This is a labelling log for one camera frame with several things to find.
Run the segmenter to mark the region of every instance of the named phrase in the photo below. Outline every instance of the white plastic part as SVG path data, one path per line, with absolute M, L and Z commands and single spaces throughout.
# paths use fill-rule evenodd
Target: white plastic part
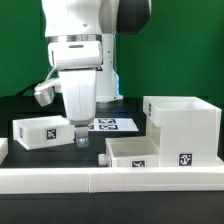
M 95 118 L 96 71 L 60 71 L 67 118 L 74 125 L 88 125 Z
M 102 35 L 103 64 L 102 71 L 97 71 L 97 102 L 123 99 L 123 96 L 119 94 L 119 76 L 114 71 L 114 43 L 114 35 Z
M 3 160 L 7 155 L 8 155 L 8 139 L 0 138 L 0 164 L 3 162 Z
M 53 42 L 48 45 L 48 57 L 57 70 L 99 68 L 102 46 L 99 41 Z
M 112 167 L 217 166 L 221 110 L 196 97 L 144 97 L 146 136 L 106 139 Z
M 88 169 L 0 169 L 0 194 L 87 193 Z
M 74 143 L 74 131 L 62 116 L 13 121 L 13 139 L 27 150 Z
M 224 190 L 217 167 L 0 169 L 0 194 Z
M 99 165 L 100 166 L 106 166 L 107 165 L 107 156 L 105 154 L 99 154 L 98 155 Z
M 101 34 L 98 18 L 101 2 L 102 0 L 42 0 L 47 21 L 45 36 Z

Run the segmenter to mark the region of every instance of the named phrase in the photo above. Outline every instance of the white box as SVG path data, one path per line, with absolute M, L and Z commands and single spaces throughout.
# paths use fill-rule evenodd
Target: white box
M 107 138 L 106 163 L 110 167 L 158 167 L 158 147 L 147 137 Z
M 13 121 L 13 138 L 27 150 L 74 143 L 74 131 L 62 116 Z
M 221 109 L 196 97 L 144 97 L 146 136 L 107 139 L 112 167 L 217 166 Z

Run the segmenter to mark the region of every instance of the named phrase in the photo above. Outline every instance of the black surface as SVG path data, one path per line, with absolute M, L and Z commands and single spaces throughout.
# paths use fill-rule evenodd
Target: black surface
M 142 108 L 141 103 L 141 100 L 126 100 L 123 106 L 98 110 L 97 115 L 100 117 L 112 117 L 112 115 L 132 117 L 137 125 L 141 126 L 145 122 L 140 109 Z M 60 100 L 47 108 L 40 108 L 30 97 L 0 98 L 0 136 L 11 138 L 11 121 L 13 119 L 57 114 L 64 115 L 63 104 Z M 219 146 L 221 155 L 223 151 L 222 133 L 221 129 Z M 8 166 L 14 164 L 15 167 L 37 167 L 38 164 L 43 167 L 47 167 L 49 164 L 59 167 L 63 164 L 64 166 L 74 166 L 76 164 L 75 160 L 66 160 L 62 156 L 63 150 L 67 149 L 56 147 L 52 149 L 52 152 L 48 152 L 46 149 L 27 152 L 20 148 L 18 144 L 10 145 L 9 154 L 11 155 L 7 163 Z M 87 151 L 84 151 L 84 153 L 76 152 L 85 156 L 75 166 L 96 165 L 95 159 L 89 160 L 89 158 L 95 158 L 95 153 L 98 153 L 98 150 L 88 153 Z M 224 192 L 0 195 L 0 224 L 11 223 L 223 224 Z

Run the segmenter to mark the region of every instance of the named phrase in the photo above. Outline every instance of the white open box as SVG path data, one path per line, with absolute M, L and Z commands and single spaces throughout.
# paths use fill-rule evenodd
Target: white open box
M 62 116 L 13 121 L 13 138 L 27 150 L 73 143 L 74 131 Z

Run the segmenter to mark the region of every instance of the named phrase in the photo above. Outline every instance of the sticker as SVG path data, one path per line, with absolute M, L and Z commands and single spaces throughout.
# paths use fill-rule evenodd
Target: sticker
M 89 130 L 94 130 L 94 124 L 89 125 Z
M 179 154 L 179 166 L 192 166 L 193 154 L 181 153 Z
M 99 125 L 100 130 L 118 130 L 117 125 L 109 124 L 109 125 Z
M 47 140 L 56 139 L 57 132 L 56 129 L 47 130 Z
M 152 105 L 149 103 L 149 116 L 151 117 L 151 115 L 152 115 Z
M 115 119 L 98 119 L 98 122 L 100 124 L 116 124 L 116 120 Z
M 138 161 L 132 161 L 131 167 L 140 168 L 140 167 L 146 167 L 145 160 L 138 160 Z
M 19 137 L 23 138 L 23 129 L 22 128 L 19 128 Z

